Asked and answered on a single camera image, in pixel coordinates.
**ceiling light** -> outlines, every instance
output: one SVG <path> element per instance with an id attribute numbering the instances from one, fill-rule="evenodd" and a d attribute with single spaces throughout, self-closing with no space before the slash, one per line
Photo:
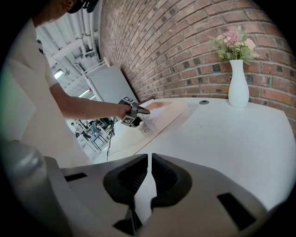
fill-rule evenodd
<path id="1" fill-rule="evenodd" d="M 64 72 L 62 71 L 62 70 L 58 70 L 57 72 L 56 72 L 56 74 L 54 75 L 54 77 L 56 78 L 56 79 L 58 79 L 59 77 L 61 77 L 61 75 L 63 75 L 64 74 Z"/>
<path id="2" fill-rule="evenodd" d="M 89 90 L 86 90 L 85 92 L 83 92 L 80 96 L 78 96 L 78 97 L 82 97 L 82 96 L 84 96 L 87 92 L 89 92 Z"/>

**black cable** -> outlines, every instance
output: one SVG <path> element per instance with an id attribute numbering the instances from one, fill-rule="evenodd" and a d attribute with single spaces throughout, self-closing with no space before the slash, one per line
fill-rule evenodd
<path id="1" fill-rule="evenodd" d="M 106 162 L 108 162 L 109 149 L 110 149 L 110 146 L 111 146 L 111 138 L 112 138 L 112 133 L 113 133 L 113 129 L 114 129 L 114 122 L 115 122 L 115 117 L 113 117 L 113 121 L 112 121 L 112 125 L 111 125 L 111 135 L 110 135 L 109 144 L 108 144 L 107 161 Z"/>

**flower arrangement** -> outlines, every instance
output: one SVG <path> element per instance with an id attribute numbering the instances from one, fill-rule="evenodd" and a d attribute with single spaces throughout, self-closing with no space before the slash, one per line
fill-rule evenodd
<path id="1" fill-rule="evenodd" d="M 217 37 L 210 37 L 210 45 L 214 48 L 219 57 L 224 60 L 243 60 L 246 64 L 254 58 L 260 57 L 254 51 L 256 45 L 253 40 L 247 38 L 241 26 L 236 31 L 228 31 Z"/>

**black cap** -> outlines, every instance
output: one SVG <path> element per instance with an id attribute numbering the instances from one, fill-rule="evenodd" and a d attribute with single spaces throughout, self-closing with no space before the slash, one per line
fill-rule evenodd
<path id="1" fill-rule="evenodd" d="M 75 5 L 68 11 L 68 13 L 78 12 L 84 5 L 84 0 L 77 0 Z"/>

